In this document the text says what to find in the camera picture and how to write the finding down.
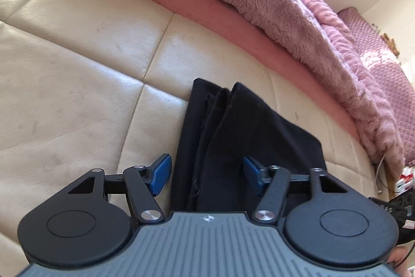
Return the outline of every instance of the pink blanket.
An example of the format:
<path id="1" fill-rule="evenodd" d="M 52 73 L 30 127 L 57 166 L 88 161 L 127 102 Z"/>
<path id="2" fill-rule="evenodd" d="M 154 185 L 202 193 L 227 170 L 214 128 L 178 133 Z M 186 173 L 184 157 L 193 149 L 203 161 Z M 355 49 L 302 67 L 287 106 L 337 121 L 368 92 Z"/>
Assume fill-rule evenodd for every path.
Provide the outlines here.
<path id="1" fill-rule="evenodd" d="M 357 131 L 370 158 L 385 160 L 395 178 L 404 164 L 403 145 L 385 94 L 366 71 L 347 27 L 322 0 L 316 11 L 325 32 L 301 0 L 224 0 L 252 24 L 284 46 L 294 58 L 306 64 L 327 90 L 344 105 L 356 122 Z M 328 10 L 333 14 L 326 16 Z"/>
<path id="2" fill-rule="evenodd" d="M 396 136 L 392 134 L 392 131 L 396 134 L 398 127 L 394 119 L 391 104 L 386 98 L 385 93 L 382 91 L 382 87 L 372 76 L 370 71 L 363 64 L 360 59 L 360 53 L 354 40 L 354 37 L 350 29 L 339 18 L 339 16 L 333 12 L 333 10 L 323 0 L 301 0 L 314 14 L 316 19 L 321 24 L 321 27 L 333 43 L 334 48 L 339 53 L 339 57 L 342 63 L 350 68 L 350 71 L 355 75 L 354 82 L 356 89 L 361 97 L 368 97 L 368 103 L 372 103 L 373 106 L 366 106 L 363 100 L 352 102 L 355 105 L 353 110 L 355 112 L 364 112 L 364 115 L 357 115 L 354 117 L 358 132 L 361 136 L 370 138 L 369 140 L 362 139 L 362 143 L 369 147 L 377 147 L 377 149 L 393 149 L 393 147 L 399 146 L 399 153 L 403 152 L 403 144 L 400 141 L 399 144 L 395 144 Z M 376 116 L 377 120 L 368 119 L 368 112 L 373 116 Z M 390 160 L 390 156 L 396 156 L 393 152 L 385 156 L 386 160 Z"/>
<path id="3" fill-rule="evenodd" d="M 275 44 L 265 43 L 260 31 L 253 29 L 247 22 L 242 23 L 239 15 L 232 8 L 221 4 L 218 11 L 217 2 L 213 0 L 176 0 L 179 6 L 167 0 L 154 0 L 170 8 L 176 13 L 183 14 L 202 25 L 219 33 L 236 45 L 255 56 L 259 61 L 276 70 L 297 85 L 300 89 L 311 95 L 313 99 L 326 110 L 333 109 L 333 102 L 327 100 L 321 89 L 310 91 L 310 86 L 316 89 L 316 81 L 310 77 L 303 67 L 291 62 L 284 50 Z M 394 177 L 400 174 L 403 164 L 402 145 L 396 127 L 390 120 L 390 115 L 382 114 L 373 95 L 360 84 L 359 78 L 344 64 L 326 34 L 321 30 L 313 14 L 300 0 L 225 0 L 232 4 L 239 13 L 254 25 L 262 28 L 274 41 L 279 42 L 298 60 L 306 64 L 316 75 L 327 90 L 347 109 L 355 119 L 363 145 L 370 157 L 378 161 L 384 152 Z M 212 18 L 206 13 L 213 12 L 216 26 Z M 224 23 L 230 26 L 224 29 Z M 293 70 L 298 70 L 298 77 Z M 319 99 L 324 98 L 327 107 Z"/>
<path id="4" fill-rule="evenodd" d="M 341 10 L 339 17 L 353 34 L 360 59 L 391 104 L 404 145 L 406 164 L 415 165 L 414 89 L 398 59 L 355 8 Z"/>

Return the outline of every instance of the sofa cushion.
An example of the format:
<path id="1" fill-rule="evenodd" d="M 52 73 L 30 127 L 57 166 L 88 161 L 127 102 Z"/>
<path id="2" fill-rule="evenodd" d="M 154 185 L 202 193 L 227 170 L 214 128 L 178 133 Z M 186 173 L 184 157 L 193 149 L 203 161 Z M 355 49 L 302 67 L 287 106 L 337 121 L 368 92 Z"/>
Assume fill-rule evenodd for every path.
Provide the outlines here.
<path id="1" fill-rule="evenodd" d="M 49 196 L 92 168 L 120 173 L 163 152 L 175 158 L 198 77 L 222 87 L 242 82 L 320 140 L 331 173 L 377 196 L 366 152 L 314 101 L 149 0 L 0 0 L 0 46 L 2 277 L 24 268 L 18 223 Z M 157 198 L 166 212 L 169 188 Z M 111 202 L 126 208 L 121 196 Z"/>

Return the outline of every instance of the stain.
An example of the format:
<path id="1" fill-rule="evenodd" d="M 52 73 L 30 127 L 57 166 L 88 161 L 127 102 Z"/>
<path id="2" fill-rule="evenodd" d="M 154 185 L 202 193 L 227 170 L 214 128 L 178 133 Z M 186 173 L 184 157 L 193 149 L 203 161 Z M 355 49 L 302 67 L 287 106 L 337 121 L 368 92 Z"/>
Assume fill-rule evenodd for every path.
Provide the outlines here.
<path id="1" fill-rule="evenodd" d="M 119 46 L 117 43 L 115 43 L 115 47 L 117 48 L 119 53 L 124 53 L 121 46 Z"/>
<path id="2" fill-rule="evenodd" d="M 32 134 L 36 134 L 38 124 L 39 122 L 37 120 L 33 122 Z"/>
<path id="3" fill-rule="evenodd" d="M 101 24 L 99 24 L 99 25 L 98 25 L 98 27 L 97 27 L 96 31 L 97 31 L 98 33 L 101 33 L 101 31 L 102 31 L 102 30 L 104 30 L 104 29 L 105 29 L 105 27 L 106 27 L 105 23 L 101 23 Z"/>
<path id="4" fill-rule="evenodd" d="M 57 153 L 51 154 L 50 160 L 42 167 L 43 171 L 49 172 L 55 169 L 56 166 L 63 164 L 62 159 Z"/>

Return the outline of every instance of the metal rivet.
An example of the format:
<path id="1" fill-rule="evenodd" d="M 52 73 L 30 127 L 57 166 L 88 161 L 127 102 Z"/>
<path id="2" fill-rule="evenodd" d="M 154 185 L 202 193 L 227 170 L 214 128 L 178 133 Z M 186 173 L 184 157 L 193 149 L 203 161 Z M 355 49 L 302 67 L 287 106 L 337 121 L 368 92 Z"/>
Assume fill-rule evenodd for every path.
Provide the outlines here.
<path id="1" fill-rule="evenodd" d="M 271 221 L 275 218 L 275 214 L 269 210 L 260 210 L 255 213 L 255 218 L 260 221 Z"/>
<path id="2" fill-rule="evenodd" d="M 146 221 L 156 221 L 161 217 L 161 213 L 157 210 L 146 210 L 141 213 L 141 217 Z"/>

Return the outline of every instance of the black plastic device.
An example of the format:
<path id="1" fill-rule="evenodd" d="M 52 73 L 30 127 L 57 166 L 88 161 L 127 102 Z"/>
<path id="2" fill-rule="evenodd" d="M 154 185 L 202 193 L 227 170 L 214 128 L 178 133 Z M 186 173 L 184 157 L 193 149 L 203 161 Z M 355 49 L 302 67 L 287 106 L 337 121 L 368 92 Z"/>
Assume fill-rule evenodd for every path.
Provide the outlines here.
<path id="1" fill-rule="evenodd" d="M 153 195 L 170 170 L 167 154 L 119 175 L 93 169 L 32 210 L 18 228 L 31 263 L 20 276 L 396 276 L 384 263 L 398 240 L 395 219 L 320 168 L 292 175 L 244 158 L 262 197 L 252 215 L 166 219 Z M 131 217 L 108 203 L 113 193 L 126 194 Z M 310 199 L 283 217 L 296 193 Z"/>
<path id="2" fill-rule="evenodd" d="M 371 199 L 381 208 L 388 211 L 398 223 L 398 245 L 415 240 L 415 195 L 413 188 L 408 189 L 389 202 Z"/>

